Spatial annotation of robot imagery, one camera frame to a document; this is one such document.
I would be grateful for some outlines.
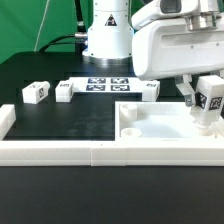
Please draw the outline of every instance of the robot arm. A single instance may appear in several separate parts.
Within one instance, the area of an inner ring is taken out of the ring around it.
[[[224,80],[200,77],[196,93],[189,82],[191,75],[224,69],[224,14],[217,14],[217,0],[154,0],[132,17],[138,30],[132,41],[136,76],[176,77],[191,115],[205,130],[222,111]]]

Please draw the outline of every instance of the black tabletop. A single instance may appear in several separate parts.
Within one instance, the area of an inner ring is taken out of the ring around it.
[[[75,93],[70,103],[56,103],[55,88],[70,77],[135,77],[132,64],[99,66],[74,53],[19,53],[0,66],[0,104],[13,103],[16,124],[5,140],[114,140],[116,101],[139,101],[140,93]],[[49,96],[24,104],[22,89],[48,81]],[[174,79],[162,83],[163,100],[177,96]]]
[[[19,53],[0,65],[0,104],[13,103],[16,125],[6,140],[114,139],[114,102],[141,95],[77,94],[55,103],[54,88],[71,76],[134,76],[128,66],[83,63],[73,53]],[[49,97],[22,103],[21,90],[49,81]],[[174,80],[159,100],[183,100]],[[1,224],[223,224],[223,167],[1,167]]]

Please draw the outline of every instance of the green screen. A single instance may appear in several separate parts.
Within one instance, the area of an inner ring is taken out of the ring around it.
[[[47,0],[0,1],[0,63],[17,52],[34,51],[46,3]],[[88,28],[92,24],[93,0],[81,0],[81,6]],[[132,14],[140,7],[142,3],[133,0]],[[75,32],[74,0],[50,0],[37,50],[54,38]],[[74,51],[74,46],[54,46],[49,51]]]

